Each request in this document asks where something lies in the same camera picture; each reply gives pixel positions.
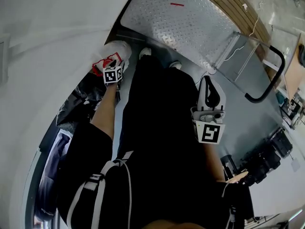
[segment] metal plate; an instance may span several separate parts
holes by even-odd
[[[166,44],[206,69],[226,51],[235,38],[233,32],[239,32],[209,0],[132,0],[121,24]]]

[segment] wooden floor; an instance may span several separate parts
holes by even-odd
[[[210,1],[216,4],[227,16],[229,16],[243,34],[250,35],[252,33],[258,15],[247,0]],[[245,3],[248,5],[247,12],[243,7],[243,4]],[[257,22],[252,36],[265,43],[269,43],[270,36],[260,19]]]

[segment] metal ramp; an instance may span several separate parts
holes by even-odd
[[[209,0],[132,0],[121,25],[164,43],[209,73],[237,42],[233,32],[240,32]]]

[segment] shoe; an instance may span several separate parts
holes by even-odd
[[[182,64],[179,61],[175,61],[170,64],[170,68],[176,68],[177,70],[180,70],[181,67],[182,67]]]
[[[151,55],[152,50],[150,48],[143,48],[139,54],[139,59],[141,59],[144,55]]]

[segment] black clothing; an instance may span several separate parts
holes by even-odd
[[[157,219],[192,222],[225,228],[229,200],[244,207],[249,190],[216,183],[205,170],[204,151],[193,133],[190,109],[198,92],[192,78],[175,68],[163,69],[152,56],[136,66],[129,101],[123,112],[118,158],[134,151],[126,161],[132,187],[131,228],[140,229]],[[112,140],[91,124],[76,129],[61,169],[58,210],[66,221],[79,186],[98,174],[112,157]],[[125,167],[113,167],[105,176],[99,228],[127,228],[129,183]],[[90,228],[97,191],[85,190],[71,218],[72,228]],[[244,224],[248,210],[236,217]]]
[[[50,221],[56,212],[57,168],[62,152],[70,137],[59,134],[60,139],[51,151],[36,194],[34,214],[40,221]]]
[[[56,115],[56,125],[72,134],[79,122],[90,122],[96,105],[106,92],[104,81],[88,73],[63,103]]]

